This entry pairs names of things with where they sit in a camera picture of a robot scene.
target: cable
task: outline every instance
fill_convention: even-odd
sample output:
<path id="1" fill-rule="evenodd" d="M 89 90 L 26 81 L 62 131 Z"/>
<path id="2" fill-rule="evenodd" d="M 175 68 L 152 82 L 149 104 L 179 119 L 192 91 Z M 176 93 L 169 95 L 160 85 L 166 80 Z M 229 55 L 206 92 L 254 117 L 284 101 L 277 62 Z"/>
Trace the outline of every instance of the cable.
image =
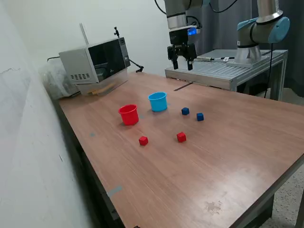
<path id="1" fill-rule="evenodd" d="M 192 4 L 192 0 L 189 1 L 189 5 L 188 5 L 188 8 L 186 10 L 190 9 L 191 4 Z"/>
<path id="2" fill-rule="evenodd" d="M 47 59 L 47 62 L 48 62 L 50 59 L 54 59 L 54 58 L 60 58 L 60 56 L 48 58 L 48 59 Z"/>
<path id="3" fill-rule="evenodd" d="M 202 28 L 202 25 L 200 23 L 200 21 L 195 17 L 195 16 L 187 16 L 186 19 L 187 19 L 187 24 L 188 24 L 188 18 L 192 18 L 192 19 L 195 19 L 197 21 L 197 24 L 198 24 L 198 29 Z"/>
<path id="4" fill-rule="evenodd" d="M 156 4 L 157 8 L 158 8 L 163 14 L 166 14 L 166 12 L 163 11 L 163 10 L 160 8 L 160 6 L 157 4 L 157 1 L 156 1 L 156 0 L 154 0 L 154 1 L 155 1 L 155 4 Z"/>
<path id="5" fill-rule="evenodd" d="M 209 5 L 210 5 L 210 7 L 211 7 L 211 9 L 212 9 L 213 12 L 215 12 L 215 13 L 222 13 L 222 12 L 225 12 L 226 10 L 228 10 L 230 7 L 232 7 L 237 1 L 238 0 L 234 0 L 234 2 L 230 6 L 228 6 L 226 9 L 220 10 L 220 11 L 214 10 L 213 7 L 212 7 L 212 5 L 211 5 L 211 3 L 209 3 Z"/>
<path id="6" fill-rule="evenodd" d="M 137 67 L 139 67 L 139 69 L 136 71 L 136 73 L 138 72 L 142 72 L 144 67 L 141 65 L 138 65 L 137 63 L 133 62 L 131 59 L 129 59 L 131 63 L 133 63 L 134 65 L 136 65 Z"/>
<path id="7" fill-rule="evenodd" d="M 266 91 L 265 91 L 264 98 L 266 98 L 267 91 L 268 91 L 268 87 L 269 87 L 269 82 L 270 82 L 271 68 L 272 68 L 272 54 L 273 54 L 273 51 L 274 51 L 274 44 L 271 44 L 270 67 L 269 67 L 269 71 L 268 71 L 268 82 L 267 82 L 267 88 L 266 88 Z"/>

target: blue cup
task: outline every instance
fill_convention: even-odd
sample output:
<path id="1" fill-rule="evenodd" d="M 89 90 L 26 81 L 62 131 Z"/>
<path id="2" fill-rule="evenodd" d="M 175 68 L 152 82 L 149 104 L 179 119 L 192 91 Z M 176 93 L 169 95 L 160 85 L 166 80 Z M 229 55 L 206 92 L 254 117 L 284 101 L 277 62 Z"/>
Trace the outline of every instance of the blue cup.
<path id="1" fill-rule="evenodd" d="M 151 94 L 148 98 L 151 103 L 151 109 L 154 112 L 161 112 L 167 109 L 167 94 L 165 92 L 157 92 Z"/>

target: speckled floor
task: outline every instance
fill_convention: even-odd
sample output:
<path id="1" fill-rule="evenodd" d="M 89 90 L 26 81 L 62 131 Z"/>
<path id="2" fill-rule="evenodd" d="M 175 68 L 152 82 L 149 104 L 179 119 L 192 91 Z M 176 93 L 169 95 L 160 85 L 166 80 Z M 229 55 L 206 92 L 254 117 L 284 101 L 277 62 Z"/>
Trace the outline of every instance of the speckled floor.
<path id="1" fill-rule="evenodd" d="M 291 89 L 284 89 L 283 101 L 304 106 L 304 98 L 298 97 Z M 272 218 L 262 228 L 294 228 L 303 189 L 304 165 L 276 192 Z"/>

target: tape mark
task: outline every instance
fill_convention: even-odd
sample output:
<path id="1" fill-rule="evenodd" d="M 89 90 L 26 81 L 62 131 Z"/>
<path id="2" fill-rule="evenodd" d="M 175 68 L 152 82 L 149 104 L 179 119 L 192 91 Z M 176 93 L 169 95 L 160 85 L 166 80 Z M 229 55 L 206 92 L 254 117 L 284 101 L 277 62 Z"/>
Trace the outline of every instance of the tape mark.
<path id="1" fill-rule="evenodd" d="M 119 191 L 121 191 L 123 188 L 121 186 L 116 187 L 115 189 L 107 192 L 107 195 L 109 197 L 113 196 L 115 193 L 118 193 Z"/>
<path id="2" fill-rule="evenodd" d="M 185 88 L 185 87 L 187 87 L 187 86 L 190 86 L 191 84 L 193 84 L 193 82 L 190 82 L 190 83 L 188 83 L 188 84 L 186 84 L 186 85 L 184 85 L 184 86 L 182 86 L 182 87 L 180 87 L 180 88 L 177 88 L 177 89 L 175 89 L 174 91 L 179 91 L 180 89 L 183 89 L 183 88 Z"/>

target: red cube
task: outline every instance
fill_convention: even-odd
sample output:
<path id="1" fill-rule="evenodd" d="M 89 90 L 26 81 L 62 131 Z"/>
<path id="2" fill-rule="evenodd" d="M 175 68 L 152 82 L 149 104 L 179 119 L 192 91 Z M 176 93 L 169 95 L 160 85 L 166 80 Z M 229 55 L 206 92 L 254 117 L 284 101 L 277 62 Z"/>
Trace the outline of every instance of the red cube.
<path id="1" fill-rule="evenodd" d="M 181 143 L 186 141 L 186 134 L 184 132 L 177 134 L 177 140 Z"/>
<path id="2" fill-rule="evenodd" d="M 140 139 L 139 139 L 139 144 L 142 145 L 142 146 L 145 146 L 148 144 L 148 138 L 146 136 L 142 136 Z"/>

